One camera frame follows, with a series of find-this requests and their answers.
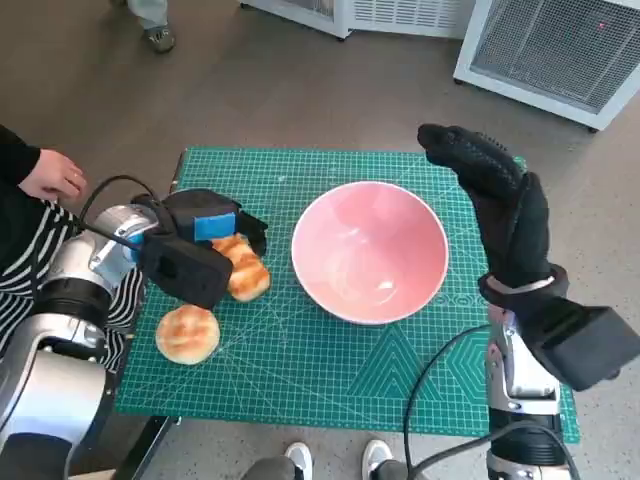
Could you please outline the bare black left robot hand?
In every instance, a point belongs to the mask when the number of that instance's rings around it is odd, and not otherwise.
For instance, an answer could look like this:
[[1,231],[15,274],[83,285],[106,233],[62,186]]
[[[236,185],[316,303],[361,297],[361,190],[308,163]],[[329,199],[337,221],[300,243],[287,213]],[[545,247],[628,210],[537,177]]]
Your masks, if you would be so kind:
[[257,255],[266,253],[268,225],[229,197],[204,188],[188,189],[170,194],[163,205],[183,240],[202,243],[240,234]]

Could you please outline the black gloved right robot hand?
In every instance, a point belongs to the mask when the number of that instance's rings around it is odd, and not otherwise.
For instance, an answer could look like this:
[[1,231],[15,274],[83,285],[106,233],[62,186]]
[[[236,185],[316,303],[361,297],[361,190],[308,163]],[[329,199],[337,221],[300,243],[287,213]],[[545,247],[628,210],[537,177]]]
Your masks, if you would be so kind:
[[452,170],[470,198],[489,274],[510,288],[551,277],[549,207],[539,177],[479,132],[423,124],[417,140],[427,160]]

